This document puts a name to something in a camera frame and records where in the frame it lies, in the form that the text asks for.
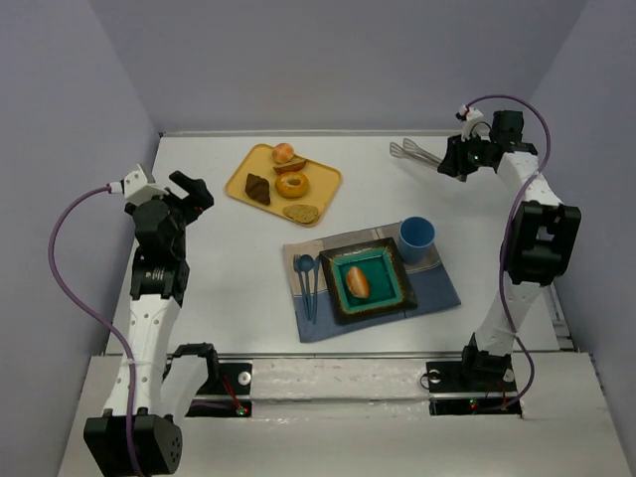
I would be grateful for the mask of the metal tongs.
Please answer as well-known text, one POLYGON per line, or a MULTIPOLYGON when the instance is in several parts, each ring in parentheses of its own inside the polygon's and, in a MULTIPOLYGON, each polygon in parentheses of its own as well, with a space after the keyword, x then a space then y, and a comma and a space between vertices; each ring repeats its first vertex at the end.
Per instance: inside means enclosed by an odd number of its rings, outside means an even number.
POLYGON ((437 169, 442 162, 439 157, 422 149, 409 138, 404 138, 401 144, 392 141, 389 146, 389 151, 394 158, 412 159, 433 169, 437 169))

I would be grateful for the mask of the glazed oval bun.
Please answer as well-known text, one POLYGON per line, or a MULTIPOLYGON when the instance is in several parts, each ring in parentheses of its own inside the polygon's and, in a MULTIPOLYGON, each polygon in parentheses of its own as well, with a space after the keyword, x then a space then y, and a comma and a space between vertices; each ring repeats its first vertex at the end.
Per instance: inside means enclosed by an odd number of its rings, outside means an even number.
POLYGON ((370 284, 363 270, 358 266, 352 266, 346 273, 346 286, 357 299, 368 299, 370 297, 370 284))

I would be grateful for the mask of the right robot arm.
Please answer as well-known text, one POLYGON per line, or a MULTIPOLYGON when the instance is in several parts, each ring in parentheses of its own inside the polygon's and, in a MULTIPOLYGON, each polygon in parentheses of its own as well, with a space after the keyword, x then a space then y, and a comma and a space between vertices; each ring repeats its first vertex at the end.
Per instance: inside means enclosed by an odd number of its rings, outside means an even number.
POLYGON ((480 393, 511 371, 532 304, 568 267, 581 211, 550 187, 536 147, 523 139, 522 112, 495 112, 486 136, 478 131, 484 123, 478 109, 463 106, 457 117, 462 131, 448 139, 438 172, 458 178, 489 168, 515 195, 500 248, 497 294, 450 375, 462 390, 480 393))

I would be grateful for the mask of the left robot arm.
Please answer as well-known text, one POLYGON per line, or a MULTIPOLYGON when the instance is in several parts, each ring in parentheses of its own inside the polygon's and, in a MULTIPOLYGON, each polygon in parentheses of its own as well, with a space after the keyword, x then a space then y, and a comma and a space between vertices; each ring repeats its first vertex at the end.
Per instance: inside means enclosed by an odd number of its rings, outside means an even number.
POLYGON ((179 197, 137 167, 117 183, 134 223, 137 248, 129 289, 128 331, 118 374, 99 417, 86 420, 83 439, 104 476, 172 475, 183 453, 180 427, 199 388, 219 375, 213 345, 183 345, 168 354, 190 267, 186 228, 214 204, 204 180, 180 171, 170 180, 179 197))

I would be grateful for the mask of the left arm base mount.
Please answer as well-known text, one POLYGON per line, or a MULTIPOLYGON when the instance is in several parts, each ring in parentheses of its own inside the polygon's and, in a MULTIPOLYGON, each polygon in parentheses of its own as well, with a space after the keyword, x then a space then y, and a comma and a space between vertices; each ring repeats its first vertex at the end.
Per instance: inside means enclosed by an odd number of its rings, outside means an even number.
POLYGON ((168 398, 191 398, 185 417, 252 416, 252 362, 221 361, 211 343, 180 345, 163 373, 168 398))

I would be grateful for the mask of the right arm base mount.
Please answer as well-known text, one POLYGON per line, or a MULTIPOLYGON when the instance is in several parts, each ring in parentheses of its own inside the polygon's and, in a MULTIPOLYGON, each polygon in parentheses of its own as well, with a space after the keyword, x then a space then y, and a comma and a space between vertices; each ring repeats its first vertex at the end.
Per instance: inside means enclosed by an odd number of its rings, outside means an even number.
POLYGON ((510 355, 467 345, 459 359, 427 362, 420 385, 428 391, 433 416, 523 413, 510 355))

